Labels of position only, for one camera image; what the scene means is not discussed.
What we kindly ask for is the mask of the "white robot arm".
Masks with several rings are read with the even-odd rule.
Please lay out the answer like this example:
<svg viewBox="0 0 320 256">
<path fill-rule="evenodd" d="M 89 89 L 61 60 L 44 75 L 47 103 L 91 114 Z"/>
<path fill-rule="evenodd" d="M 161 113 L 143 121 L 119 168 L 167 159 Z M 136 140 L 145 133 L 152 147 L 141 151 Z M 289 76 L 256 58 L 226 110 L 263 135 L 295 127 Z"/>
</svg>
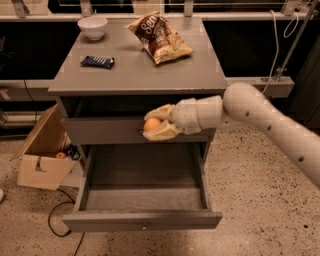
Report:
<svg viewBox="0 0 320 256">
<path fill-rule="evenodd" d="M 320 136 L 282 114 L 254 86 L 236 82 L 221 96 L 184 99 L 148 112 L 146 121 L 160 124 L 145 131 L 150 141 L 165 141 L 211 128 L 251 125 L 264 133 L 318 188 L 320 188 Z"/>
</svg>

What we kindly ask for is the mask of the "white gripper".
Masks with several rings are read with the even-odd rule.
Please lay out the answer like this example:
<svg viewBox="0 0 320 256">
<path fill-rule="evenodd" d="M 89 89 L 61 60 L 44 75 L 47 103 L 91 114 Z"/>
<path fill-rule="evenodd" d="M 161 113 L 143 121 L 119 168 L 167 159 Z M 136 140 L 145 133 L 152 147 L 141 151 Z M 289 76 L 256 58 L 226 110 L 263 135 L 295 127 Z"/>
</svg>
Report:
<svg viewBox="0 0 320 256">
<path fill-rule="evenodd" d="M 149 111 L 144 120 L 157 118 L 161 124 L 142 135 L 149 141 L 165 141 L 175 138 L 180 132 L 189 135 L 209 128 L 217 128 L 223 120 L 222 98 L 212 96 L 203 99 L 184 99 L 176 105 L 166 104 Z"/>
</svg>

